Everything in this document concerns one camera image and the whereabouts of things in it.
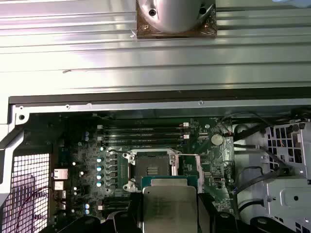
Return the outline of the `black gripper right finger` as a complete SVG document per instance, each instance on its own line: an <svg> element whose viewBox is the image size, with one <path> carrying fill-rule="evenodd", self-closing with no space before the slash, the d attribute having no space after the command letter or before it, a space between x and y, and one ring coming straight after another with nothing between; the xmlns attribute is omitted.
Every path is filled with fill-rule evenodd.
<svg viewBox="0 0 311 233"><path fill-rule="evenodd" d="M277 221L258 216L249 224L237 220L230 213L218 212L214 198L208 193L198 194L198 232L200 233L285 233L287 227Z"/></svg>

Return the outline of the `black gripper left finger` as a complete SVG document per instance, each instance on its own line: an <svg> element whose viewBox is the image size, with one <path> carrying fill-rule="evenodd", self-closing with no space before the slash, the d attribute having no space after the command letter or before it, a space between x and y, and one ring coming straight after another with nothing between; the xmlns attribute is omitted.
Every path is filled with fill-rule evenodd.
<svg viewBox="0 0 311 233"><path fill-rule="evenodd" d="M142 214L142 194L131 193L126 210L111 212L101 223L93 216L84 216L70 224L71 233L141 233L138 226Z"/></svg>

